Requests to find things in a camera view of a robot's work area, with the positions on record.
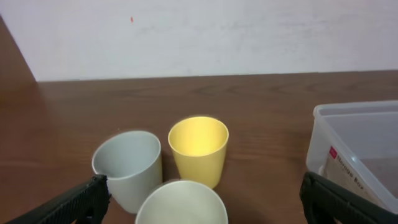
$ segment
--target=transparent container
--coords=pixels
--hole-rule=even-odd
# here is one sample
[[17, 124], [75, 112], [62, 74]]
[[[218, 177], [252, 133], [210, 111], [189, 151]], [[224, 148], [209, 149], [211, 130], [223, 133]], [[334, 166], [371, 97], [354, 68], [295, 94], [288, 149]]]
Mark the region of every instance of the transparent container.
[[319, 105], [307, 167], [398, 214], [398, 101]]

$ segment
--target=cup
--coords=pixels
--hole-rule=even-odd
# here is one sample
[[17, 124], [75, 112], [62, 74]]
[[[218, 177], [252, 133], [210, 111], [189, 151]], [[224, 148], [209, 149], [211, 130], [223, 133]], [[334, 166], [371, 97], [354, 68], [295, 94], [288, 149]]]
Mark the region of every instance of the cup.
[[147, 131], [128, 131], [105, 141], [91, 162], [95, 174], [108, 177], [109, 192], [129, 213], [137, 213], [162, 184], [160, 141]]
[[169, 132], [169, 144], [182, 179], [217, 186], [223, 171], [228, 129], [208, 116], [178, 122]]
[[223, 201], [209, 187], [190, 180], [165, 184], [142, 204], [136, 224], [227, 224]]

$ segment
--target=light gray cup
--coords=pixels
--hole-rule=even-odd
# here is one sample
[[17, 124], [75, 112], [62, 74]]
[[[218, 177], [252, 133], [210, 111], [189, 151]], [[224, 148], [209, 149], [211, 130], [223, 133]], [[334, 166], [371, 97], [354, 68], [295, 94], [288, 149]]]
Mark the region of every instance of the light gray cup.
[[169, 182], [142, 204], [136, 224], [228, 224], [223, 201], [214, 190], [191, 180]]
[[108, 177], [109, 192], [129, 213], [137, 213], [162, 184], [160, 141], [147, 131], [113, 136], [97, 148], [91, 165], [95, 174]]

